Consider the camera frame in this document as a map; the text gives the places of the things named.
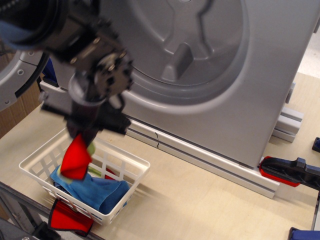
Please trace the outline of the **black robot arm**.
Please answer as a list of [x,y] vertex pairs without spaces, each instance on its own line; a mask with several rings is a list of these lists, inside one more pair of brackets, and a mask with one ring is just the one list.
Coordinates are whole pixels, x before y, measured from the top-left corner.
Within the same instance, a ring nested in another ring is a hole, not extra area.
[[100,16],[98,0],[3,0],[0,52],[14,59],[0,72],[0,108],[6,109],[40,76],[50,57],[74,74],[67,91],[41,94],[42,109],[61,115],[72,138],[89,144],[102,130],[125,134],[122,92],[129,90],[132,59]]

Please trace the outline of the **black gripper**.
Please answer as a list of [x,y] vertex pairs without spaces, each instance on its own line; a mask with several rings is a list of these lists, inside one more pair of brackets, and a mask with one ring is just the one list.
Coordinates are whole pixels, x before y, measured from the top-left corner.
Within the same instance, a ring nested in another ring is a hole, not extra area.
[[66,120],[66,129],[72,139],[82,136],[85,144],[90,144],[97,133],[109,130],[125,135],[131,125],[129,118],[122,113],[125,100],[122,96],[116,96],[115,108],[109,100],[102,103],[91,102],[90,105],[81,105],[72,99],[61,100],[60,105],[49,101],[49,97],[42,97],[41,109],[56,115],[61,115]]

